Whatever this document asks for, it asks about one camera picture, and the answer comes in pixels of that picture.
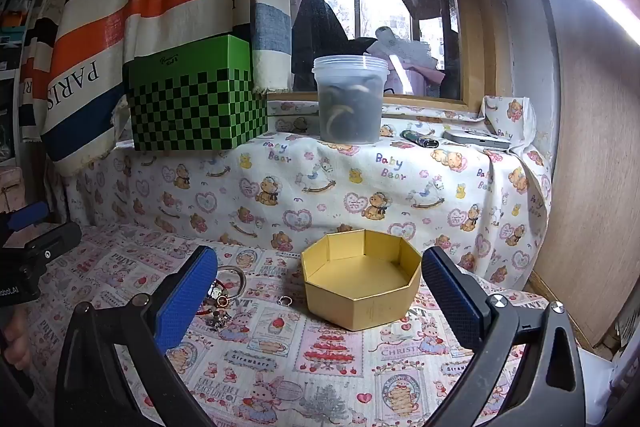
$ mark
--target open box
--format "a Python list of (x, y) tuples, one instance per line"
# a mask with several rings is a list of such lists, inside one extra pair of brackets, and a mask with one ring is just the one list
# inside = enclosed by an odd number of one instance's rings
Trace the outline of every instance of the open box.
[(406, 315), (421, 257), (402, 237), (371, 230), (330, 233), (302, 253), (309, 311), (347, 330)]

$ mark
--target striped curtain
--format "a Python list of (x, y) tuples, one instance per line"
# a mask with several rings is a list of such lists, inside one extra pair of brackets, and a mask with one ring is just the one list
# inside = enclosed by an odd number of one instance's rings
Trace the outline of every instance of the striped curtain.
[(122, 67), (135, 57), (233, 33), (252, 42), (255, 90), (287, 89), (289, 0), (44, 0), (31, 17), (22, 137), (41, 139), (63, 176), (113, 148), (128, 117)]

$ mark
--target white electronic device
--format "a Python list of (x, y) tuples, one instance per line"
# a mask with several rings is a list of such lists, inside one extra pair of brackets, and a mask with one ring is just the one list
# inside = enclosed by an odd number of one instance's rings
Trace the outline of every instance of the white electronic device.
[(446, 130), (442, 137), (455, 143), (470, 143), (487, 149), (506, 151), (511, 147), (511, 142), (504, 136), (496, 136), (484, 131), (451, 129)]

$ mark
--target blue gripper pad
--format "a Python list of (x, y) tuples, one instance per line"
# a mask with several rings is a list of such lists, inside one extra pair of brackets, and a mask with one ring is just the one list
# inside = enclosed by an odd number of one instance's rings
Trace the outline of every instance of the blue gripper pad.
[(218, 274), (216, 251), (209, 247), (201, 248), (199, 256), (199, 249), (191, 254), (197, 259), (182, 275), (156, 314), (154, 340), (161, 353), (180, 344)]
[(422, 277), (460, 345), (478, 350), (490, 321), (489, 307), (484, 302), (487, 295), (482, 288), (473, 277), (462, 274), (440, 247), (431, 247), (422, 254)]
[(37, 223), (49, 216), (49, 206), (44, 201), (30, 204), (12, 212), (7, 222), (7, 228), (13, 232), (22, 230), (33, 223)]

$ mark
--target green box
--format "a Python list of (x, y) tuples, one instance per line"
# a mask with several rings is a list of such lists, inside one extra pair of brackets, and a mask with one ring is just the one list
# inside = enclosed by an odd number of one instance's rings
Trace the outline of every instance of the green box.
[(267, 131), (267, 101), (252, 93), (248, 42), (189, 42), (128, 66), (138, 151), (226, 150)]

